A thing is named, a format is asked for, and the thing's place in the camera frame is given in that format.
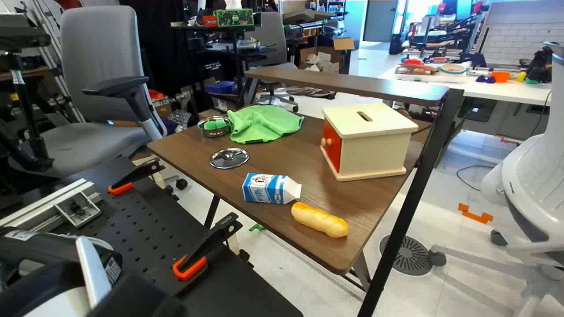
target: wire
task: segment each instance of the wire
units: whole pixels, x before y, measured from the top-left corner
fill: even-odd
[[[468,185],[468,187],[471,187],[473,190],[478,190],[478,192],[480,192],[478,187],[471,185],[469,181],[466,181],[466,180],[461,176],[461,173],[469,171],[469,169],[494,169],[494,166],[480,166],[480,164],[478,164],[478,166],[468,166],[468,167],[462,167],[462,169],[457,171],[457,178],[459,178],[464,185]]]
[[[536,132],[536,129],[540,129],[542,122],[543,122],[543,116],[549,113],[549,97],[552,95],[552,92],[547,93],[547,99],[545,99],[545,107],[543,111],[540,113],[540,118],[536,120],[536,125],[535,129],[531,130],[529,137]]]

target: chair wheel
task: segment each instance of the chair wheel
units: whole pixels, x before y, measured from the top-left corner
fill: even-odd
[[[172,185],[166,185],[166,187],[165,187],[165,192],[170,194],[170,196],[173,196],[175,188],[173,188]]]
[[[508,245],[508,240],[496,229],[491,233],[491,241],[494,245],[498,245],[498,247],[506,247]]]
[[[189,187],[187,180],[184,180],[184,178],[177,180],[177,188],[186,190],[187,187]]]
[[[434,266],[445,266],[447,264],[447,255],[443,252],[429,252],[429,261]]]

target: green cloth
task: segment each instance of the green cloth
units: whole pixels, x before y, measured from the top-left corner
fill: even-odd
[[[270,143],[302,129],[304,116],[297,116],[276,106],[249,106],[237,113],[228,111],[231,120],[231,141]]]

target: wooden box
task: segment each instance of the wooden box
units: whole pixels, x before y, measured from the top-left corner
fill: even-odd
[[[387,104],[328,107],[321,152],[339,181],[406,174],[418,125]]]

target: white desk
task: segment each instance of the white desk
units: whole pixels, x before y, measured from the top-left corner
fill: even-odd
[[[395,74],[395,70],[392,70],[380,78],[394,79],[394,81],[420,81],[422,85],[438,83],[450,88],[464,90],[464,97],[515,102],[515,104],[535,104],[535,106],[545,106],[547,97],[552,90],[552,85],[526,85],[517,81],[496,83],[496,85],[476,83],[475,76],[445,74],[445,72],[438,72],[436,76],[413,76],[413,74]]]

